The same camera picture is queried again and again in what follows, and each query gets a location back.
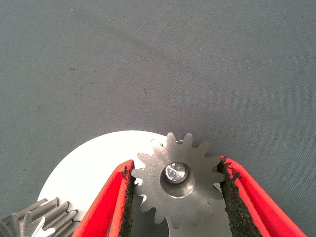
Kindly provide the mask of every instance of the gray cloth background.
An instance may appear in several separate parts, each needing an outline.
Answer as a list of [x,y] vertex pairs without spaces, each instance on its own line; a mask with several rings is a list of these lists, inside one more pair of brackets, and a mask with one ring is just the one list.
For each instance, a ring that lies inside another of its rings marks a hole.
[[186,132],[316,236],[316,1],[0,0],[0,219],[105,133]]

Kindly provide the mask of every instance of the center hole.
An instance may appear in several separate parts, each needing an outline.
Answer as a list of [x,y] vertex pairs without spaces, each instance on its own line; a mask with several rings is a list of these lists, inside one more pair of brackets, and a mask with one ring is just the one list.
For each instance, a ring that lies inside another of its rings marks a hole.
[[170,183],[178,184],[188,176],[188,167],[180,162],[172,163],[164,169],[164,175]]
[[189,195],[195,186],[195,176],[186,164],[175,162],[167,165],[160,176],[162,189],[173,198]]

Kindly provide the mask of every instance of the shiny metal surface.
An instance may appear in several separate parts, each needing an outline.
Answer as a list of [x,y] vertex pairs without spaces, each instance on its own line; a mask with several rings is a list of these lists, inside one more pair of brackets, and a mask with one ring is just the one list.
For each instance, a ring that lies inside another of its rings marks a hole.
[[[209,144],[192,146],[193,137],[187,134],[181,143],[169,133],[166,147],[154,148],[152,156],[139,154],[144,169],[132,171],[143,180],[134,188],[134,194],[143,196],[141,211],[156,209],[155,222],[167,219],[169,236],[231,236],[229,220],[221,192],[214,183],[225,180],[216,171],[219,157],[205,157]],[[164,178],[165,168],[180,162],[188,167],[187,177],[181,183],[172,184]]]
[[67,212],[69,203],[58,199],[40,200],[0,221],[0,237],[69,237],[78,223],[76,211]]
[[175,162],[167,165],[163,175],[170,183],[178,184],[183,182],[188,176],[188,168],[183,163]]

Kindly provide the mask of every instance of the white circular plate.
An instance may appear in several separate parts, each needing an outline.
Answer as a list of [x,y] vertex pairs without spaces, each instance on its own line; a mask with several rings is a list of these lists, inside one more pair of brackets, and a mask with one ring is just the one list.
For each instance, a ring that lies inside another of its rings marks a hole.
[[115,168],[132,159],[135,168],[145,165],[138,153],[154,153],[153,147],[166,145],[166,136],[144,131],[121,131],[96,137],[67,155],[52,171],[38,200],[59,198],[77,210],[81,221]]

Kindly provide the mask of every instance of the gear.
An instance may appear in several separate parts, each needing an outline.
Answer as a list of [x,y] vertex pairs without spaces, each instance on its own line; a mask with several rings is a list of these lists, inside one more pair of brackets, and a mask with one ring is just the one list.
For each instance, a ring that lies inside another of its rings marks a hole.
[[[196,226],[209,220],[223,202],[214,183],[224,181],[225,175],[217,172],[219,157],[206,157],[208,148],[207,142],[194,148],[191,134],[177,142],[173,133],[168,133],[166,147],[155,147],[152,156],[139,154],[146,167],[133,170],[132,175],[143,180],[142,185],[134,188],[134,194],[144,197],[141,211],[156,208],[155,222],[159,224],[167,217],[174,229],[180,224]],[[173,177],[180,183],[166,178],[170,169],[174,174],[178,172]]]
[[69,237],[78,223],[77,211],[67,212],[69,203],[40,200],[0,221],[0,237]]

